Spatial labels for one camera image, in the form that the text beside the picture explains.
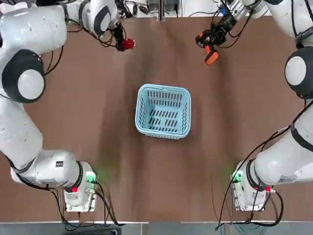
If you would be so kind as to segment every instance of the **connector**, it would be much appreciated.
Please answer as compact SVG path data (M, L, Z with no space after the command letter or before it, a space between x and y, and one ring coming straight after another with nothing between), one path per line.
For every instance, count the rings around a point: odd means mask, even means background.
M236 175L234 176L233 174L233 183L239 183L241 182L241 178L243 176L243 171L242 170L238 170L238 172L236 173Z
M269 192L269 193L276 193L276 191L275 191L274 189L272 189L270 186L267 186L267 187L265 188L265 191L266 191L266 192Z
M139 5L138 8L141 12L145 13L146 15L149 13L149 10L144 6Z
M86 172L86 182L91 184L96 184L96 174L92 171Z
M88 195L90 194L94 195L96 193L96 191L93 188L86 188L84 192Z

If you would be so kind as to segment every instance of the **orange object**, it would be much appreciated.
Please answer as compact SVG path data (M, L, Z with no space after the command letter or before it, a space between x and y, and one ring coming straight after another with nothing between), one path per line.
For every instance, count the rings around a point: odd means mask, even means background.
M205 52L207 54L205 58L207 65L212 65L219 57L219 53L215 49L211 50L209 46L205 46Z

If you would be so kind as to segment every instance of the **white label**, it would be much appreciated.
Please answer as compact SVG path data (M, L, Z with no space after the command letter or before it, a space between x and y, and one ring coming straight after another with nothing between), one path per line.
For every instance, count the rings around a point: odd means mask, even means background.
M54 178L40 180L41 184L54 184L55 182L56 182L56 180Z
M78 193L67 194L67 199L68 200L77 200L78 199Z
M297 181L296 175L291 175L291 176L282 175L278 182L283 183L283 184L288 184L288 183L294 183L296 181Z
M253 192L252 193L252 198L254 199L255 198L255 195L256 195L256 192ZM264 197L264 194L263 193L261 193L261 192L258 192L258 194L256 195L256 198L262 198L262 197Z

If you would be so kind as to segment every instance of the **basket handle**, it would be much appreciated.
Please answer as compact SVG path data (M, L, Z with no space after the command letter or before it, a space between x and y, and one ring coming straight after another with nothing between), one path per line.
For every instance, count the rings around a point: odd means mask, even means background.
M163 88L163 87L153 87L155 90L167 91L167 92L180 92L180 89L175 88Z

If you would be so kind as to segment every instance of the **metal bracket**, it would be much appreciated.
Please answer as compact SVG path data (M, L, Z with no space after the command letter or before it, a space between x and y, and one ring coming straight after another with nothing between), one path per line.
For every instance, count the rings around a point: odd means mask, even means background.
M164 0L158 0L158 21L165 21L164 8Z
M235 210L236 211L241 211L241 212L250 212L252 211L252 208L253 206L248 206L248 205L240 205L239 203L239 200L238 200L238 197L240 195L238 195L238 192L237 190L241 190L241 182L238 182L238 183L232 183L231 184L231 193L233 195L233 202L234 202L234 205L235 205ZM261 209L261 207L263 207L263 204L260 204L260 205L255 205L254 206L254 211L257 212Z
M86 204L80 207L72 207L66 204L67 212L94 212L96 209L96 194L90 194Z

